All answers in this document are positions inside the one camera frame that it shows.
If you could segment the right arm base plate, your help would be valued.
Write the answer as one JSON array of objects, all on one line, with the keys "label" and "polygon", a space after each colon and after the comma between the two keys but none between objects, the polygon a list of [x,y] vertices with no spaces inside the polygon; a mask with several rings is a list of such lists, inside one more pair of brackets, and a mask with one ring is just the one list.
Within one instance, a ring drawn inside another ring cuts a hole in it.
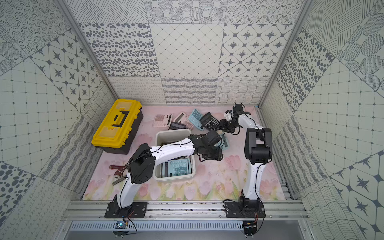
[{"label": "right arm base plate", "polygon": [[265,218],[265,207],[261,200],[245,202],[223,201],[227,218]]}]

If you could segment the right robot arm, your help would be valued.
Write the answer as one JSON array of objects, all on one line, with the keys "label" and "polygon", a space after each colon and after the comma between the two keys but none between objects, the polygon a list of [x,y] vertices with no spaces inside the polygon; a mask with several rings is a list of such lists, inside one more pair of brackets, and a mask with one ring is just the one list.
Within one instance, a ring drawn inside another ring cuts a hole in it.
[{"label": "right robot arm", "polygon": [[260,186],[264,168],[272,160],[272,131],[259,125],[242,103],[235,103],[227,110],[218,128],[224,133],[236,135],[245,130],[244,155],[250,162],[247,181],[239,197],[239,207],[258,209],[261,206]]}]

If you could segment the black calculator back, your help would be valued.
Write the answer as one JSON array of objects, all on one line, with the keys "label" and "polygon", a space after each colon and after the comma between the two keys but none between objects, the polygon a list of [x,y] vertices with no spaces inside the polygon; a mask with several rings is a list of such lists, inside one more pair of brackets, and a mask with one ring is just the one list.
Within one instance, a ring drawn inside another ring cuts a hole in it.
[{"label": "black calculator back", "polygon": [[219,130],[219,122],[211,113],[206,113],[200,118],[201,125],[208,131]]}]

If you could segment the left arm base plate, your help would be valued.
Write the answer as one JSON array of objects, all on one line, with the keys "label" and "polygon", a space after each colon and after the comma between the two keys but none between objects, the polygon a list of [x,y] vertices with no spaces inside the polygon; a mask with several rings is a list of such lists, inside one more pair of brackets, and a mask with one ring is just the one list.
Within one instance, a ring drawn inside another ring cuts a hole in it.
[{"label": "left arm base plate", "polygon": [[148,203],[147,202],[133,202],[129,207],[120,208],[115,202],[108,204],[105,212],[106,219],[117,218],[139,218],[143,219],[146,214]]}]

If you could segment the small black calculator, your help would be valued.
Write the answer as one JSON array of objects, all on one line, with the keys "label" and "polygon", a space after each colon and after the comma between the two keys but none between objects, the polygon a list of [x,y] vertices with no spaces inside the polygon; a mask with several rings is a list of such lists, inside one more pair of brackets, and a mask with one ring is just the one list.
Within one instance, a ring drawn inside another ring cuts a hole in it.
[{"label": "small black calculator", "polygon": [[171,122],[168,130],[172,131],[172,130],[181,130],[181,129],[186,129],[186,128],[187,128],[187,126],[184,124],[181,124],[178,122]]}]

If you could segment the white plastic storage box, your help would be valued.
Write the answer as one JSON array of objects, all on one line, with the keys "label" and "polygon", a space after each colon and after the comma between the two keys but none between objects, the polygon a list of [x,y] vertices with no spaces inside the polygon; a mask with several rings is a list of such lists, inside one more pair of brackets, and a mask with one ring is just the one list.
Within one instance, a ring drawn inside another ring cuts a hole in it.
[{"label": "white plastic storage box", "polygon": [[[156,145],[165,145],[169,143],[175,143],[178,141],[181,141],[185,138],[187,138],[192,132],[188,129],[182,129],[182,130],[172,130],[172,131],[161,131],[156,134]],[[177,159],[191,159],[192,163],[192,173],[185,176],[178,176],[178,177],[168,177],[168,178],[162,178],[161,177],[161,164],[156,166],[153,171],[153,178],[158,182],[170,182],[170,181],[179,181],[179,180],[186,180],[191,179],[195,176],[197,170],[196,170],[196,163],[195,163],[195,156],[188,156],[183,158],[177,158]]]}]

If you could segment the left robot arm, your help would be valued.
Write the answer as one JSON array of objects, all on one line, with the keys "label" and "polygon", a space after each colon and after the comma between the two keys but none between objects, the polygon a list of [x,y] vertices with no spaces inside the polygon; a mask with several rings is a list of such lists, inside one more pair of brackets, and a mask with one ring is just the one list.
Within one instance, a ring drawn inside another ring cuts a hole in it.
[{"label": "left robot arm", "polygon": [[204,161],[221,161],[223,150],[217,146],[221,140],[219,134],[212,130],[162,146],[150,147],[147,143],[140,145],[127,164],[125,183],[114,197],[115,207],[118,210],[129,208],[140,186],[152,178],[155,167],[160,164],[193,155],[198,155]]}]

